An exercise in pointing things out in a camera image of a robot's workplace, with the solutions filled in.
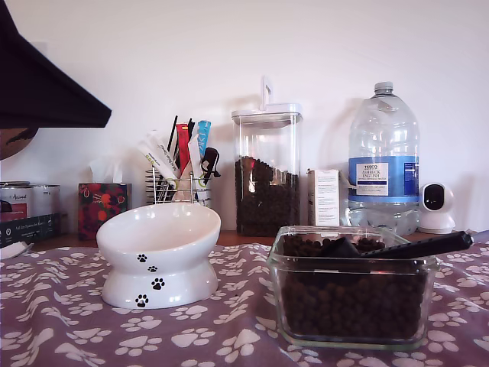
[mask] red packet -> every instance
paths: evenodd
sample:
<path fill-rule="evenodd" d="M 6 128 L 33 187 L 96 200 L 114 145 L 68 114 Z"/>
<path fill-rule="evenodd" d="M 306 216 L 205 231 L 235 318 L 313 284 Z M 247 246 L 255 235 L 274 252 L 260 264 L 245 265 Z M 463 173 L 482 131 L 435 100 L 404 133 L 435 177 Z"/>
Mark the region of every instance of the red packet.
<path fill-rule="evenodd" d="M 180 171 L 183 172 L 183 170 L 185 170 L 186 165 L 190 161 L 189 127 L 184 124 L 177 124 L 176 133 L 178 134 L 178 152 L 180 155 Z"/>

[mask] scoop handle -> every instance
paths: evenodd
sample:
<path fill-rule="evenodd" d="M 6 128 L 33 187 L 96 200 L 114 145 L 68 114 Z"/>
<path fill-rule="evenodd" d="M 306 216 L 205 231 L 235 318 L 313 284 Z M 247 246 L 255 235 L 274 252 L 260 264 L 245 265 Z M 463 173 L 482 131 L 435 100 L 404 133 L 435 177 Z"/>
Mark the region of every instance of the scoop handle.
<path fill-rule="evenodd" d="M 380 250 L 365 252 L 362 258 L 422 258 L 446 252 L 466 250 L 471 247 L 472 237 L 464 231 L 441 235 L 431 239 L 403 243 Z"/>

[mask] table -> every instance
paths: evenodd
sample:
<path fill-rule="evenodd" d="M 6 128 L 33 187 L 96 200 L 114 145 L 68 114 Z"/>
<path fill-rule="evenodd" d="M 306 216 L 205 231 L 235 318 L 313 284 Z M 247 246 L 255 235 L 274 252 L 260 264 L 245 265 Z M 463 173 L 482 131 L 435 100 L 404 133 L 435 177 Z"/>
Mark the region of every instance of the table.
<path fill-rule="evenodd" d="M 105 304 L 100 294 L 110 267 L 97 248 L 30 252 L 0 262 L 2 365 L 488 366 L 488 245 L 440 256 L 428 332 L 410 352 L 288 344 L 264 263 L 269 249 L 216 246 L 209 257 L 219 289 L 208 300 L 164 310 Z"/>

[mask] tilted food bowl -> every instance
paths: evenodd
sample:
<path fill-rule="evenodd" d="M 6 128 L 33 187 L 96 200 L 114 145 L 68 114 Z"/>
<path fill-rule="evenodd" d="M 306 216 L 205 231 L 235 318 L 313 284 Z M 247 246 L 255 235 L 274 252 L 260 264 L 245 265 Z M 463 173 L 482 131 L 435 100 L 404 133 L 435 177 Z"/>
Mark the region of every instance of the tilted food bowl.
<path fill-rule="evenodd" d="M 198 204 L 143 206 L 115 216 L 97 232 L 100 252 L 113 267 L 102 299 L 142 309 L 210 297 L 217 277 L 207 256 L 220 229 L 219 215 Z"/>

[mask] security camera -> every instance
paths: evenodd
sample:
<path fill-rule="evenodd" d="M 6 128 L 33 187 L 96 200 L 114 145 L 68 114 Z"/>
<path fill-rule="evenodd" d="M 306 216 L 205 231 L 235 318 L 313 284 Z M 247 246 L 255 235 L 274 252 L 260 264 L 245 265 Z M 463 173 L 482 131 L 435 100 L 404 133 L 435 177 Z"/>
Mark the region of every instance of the security camera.
<path fill-rule="evenodd" d="M 446 234 L 455 227 L 452 218 L 453 192 L 441 183 L 428 183 L 421 189 L 419 227 L 424 233 Z"/>

